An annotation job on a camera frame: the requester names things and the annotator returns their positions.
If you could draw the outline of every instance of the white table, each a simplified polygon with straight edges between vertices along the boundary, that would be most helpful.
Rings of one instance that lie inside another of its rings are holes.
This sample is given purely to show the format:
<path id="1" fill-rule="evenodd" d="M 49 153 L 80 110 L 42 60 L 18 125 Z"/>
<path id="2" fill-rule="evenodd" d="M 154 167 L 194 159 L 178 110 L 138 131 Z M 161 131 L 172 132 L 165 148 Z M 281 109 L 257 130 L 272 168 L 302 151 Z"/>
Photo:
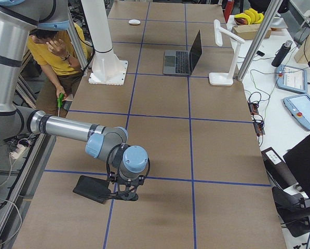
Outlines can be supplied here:
<path id="1" fill-rule="evenodd" d="M 230 16 L 227 24 L 227 29 L 231 30 L 232 26 L 235 25 L 233 16 Z M 270 101 L 261 102 L 259 107 L 259 113 L 265 118 L 265 135 L 263 136 L 263 143 L 260 146 L 260 150 L 272 147 L 281 157 L 287 152 L 288 149 L 294 147 L 297 143 L 303 140 L 306 136 L 310 134 L 310 131 L 305 130 L 302 126 L 296 122 L 296 120 L 291 116 L 287 108 L 284 106 L 282 99 L 288 96 L 296 95 L 296 93 L 291 91 L 286 91 L 279 89 L 275 86 L 275 74 L 262 74 L 262 73 L 273 73 L 275 68 L 271 66 L 273 59 L 258 60 L 260 58 L 273 58 L 276 51 L 281 47 L 281 45 L 287 41 L 293 40 L 289 32 L 286 29 L 280 31 L 272 31 L 270 38 L 264 39 L 262 41 L 259 50 L 265 53 L 263 57 L 257 56 L 248 69 L 242 83 L 246 90 L 246 98 L 249 97 L 249 92 L 260 92 L 262 99 L 266 100 L 268 95 L 261 92 L 271 93 Z M 233 49 L 236 48 L 237 42 L 231 39 Z M 239 53 L 239 62 L 242 62 L 246 56 L 249 47 L 252 44 L 252 40 L 247 40 L 242 44 Z M 298 51 L 298 48 L 293 49 L 292 45 L 291 51 L 284 58 L 282 64 L 288 66 L 294 66 L 298 68 L 306 68 L 307 64 L 297 64 L 294 60 L 294 55 Z M 240 69 L 242 63 L 238 63 L 238 68 Z M 310 68 L 307 68 L 307 80 L 310 82 Z M 308 85 L 308 94 L 310 95 L 310 85 Z M 257 100 L 259 98 L 258 94 L 254 94 L 252 100 Z M 286 190 L 287 192 L 294 194 L 293 187 Z M 294 246 L 302 245 L 306 243 L 308 234 L 304 234 L 300 237 L 294 238 L 288 229 L 283 229 L 283 234 L 286 240 L 287 248 L 292 249 Z"/>

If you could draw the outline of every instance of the person's hand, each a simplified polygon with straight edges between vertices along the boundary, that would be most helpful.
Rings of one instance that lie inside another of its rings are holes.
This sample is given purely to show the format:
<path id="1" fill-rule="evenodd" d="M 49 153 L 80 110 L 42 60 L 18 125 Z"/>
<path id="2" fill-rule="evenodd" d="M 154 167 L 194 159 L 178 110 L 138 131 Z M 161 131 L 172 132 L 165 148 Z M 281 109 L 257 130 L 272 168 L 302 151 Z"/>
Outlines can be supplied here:
<path id="1" fill-rule="evenodd" d="M 60 93 L 63 93 L 63 95 L 64 95 L 63 99 L 65 99 L 67 97 L 65 89 L 62 87 L 62 85 L 56 87 L 56 89 L 57 89 L 57 91 L 56 91 L 57 98 L 59 98 Z"/>
<path id="2" fill-rule="evenodd" d="M 66 51 L 66 43 L 62 40 L 49 40 L 46 42 L 47 49 L 53 53 L 55 56 L 59 56 L 60 58 L 65 58 L 68 54 Z"/>

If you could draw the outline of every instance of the green tool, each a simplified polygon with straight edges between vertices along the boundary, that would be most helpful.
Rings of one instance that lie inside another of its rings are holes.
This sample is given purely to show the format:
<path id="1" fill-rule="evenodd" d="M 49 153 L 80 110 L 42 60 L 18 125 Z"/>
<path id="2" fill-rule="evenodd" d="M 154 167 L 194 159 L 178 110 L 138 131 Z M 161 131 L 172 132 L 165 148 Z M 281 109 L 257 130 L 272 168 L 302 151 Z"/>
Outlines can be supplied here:
<path id="1" fill-rule="evenodd" d="M 65 97 L 65 95 L 61 92 L 59 94 L 59 98 L 57 98 L 58 101 L 58 117 L 60 117 L 60 108 L 62 107 L 62 100 Z"/>

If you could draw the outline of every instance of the laptop keyboard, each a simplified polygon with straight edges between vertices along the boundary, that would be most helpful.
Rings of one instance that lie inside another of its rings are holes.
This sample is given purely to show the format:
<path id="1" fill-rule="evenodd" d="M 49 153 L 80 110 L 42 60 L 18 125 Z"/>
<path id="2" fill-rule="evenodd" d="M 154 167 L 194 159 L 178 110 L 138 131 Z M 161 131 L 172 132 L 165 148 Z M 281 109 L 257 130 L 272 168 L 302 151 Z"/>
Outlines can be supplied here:
<path id="1" fill-rule="evenodd" d="M 176 51 L 176 73 L 188 74 L 188 52 Z"/>

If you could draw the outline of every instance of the black bottle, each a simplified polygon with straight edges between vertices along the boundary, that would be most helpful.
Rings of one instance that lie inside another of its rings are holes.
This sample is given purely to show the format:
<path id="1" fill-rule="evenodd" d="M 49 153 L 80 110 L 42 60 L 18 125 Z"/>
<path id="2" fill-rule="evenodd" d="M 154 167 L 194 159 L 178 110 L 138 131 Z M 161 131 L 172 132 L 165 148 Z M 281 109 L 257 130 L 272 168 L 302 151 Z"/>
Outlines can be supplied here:
<path id="1" fill-rule="evenodd" d="M 271 63 L 272 66 L 278 67 L 281 64 L 281 62 L 284 60 L 285 56 L 290 51 L 291 44 L 292 44 L 292 41 L 291 40 L 287 40 L 286 43 L 284 43 L 281 46 L 279 52 L 276 54 L 274 60 Z"/>

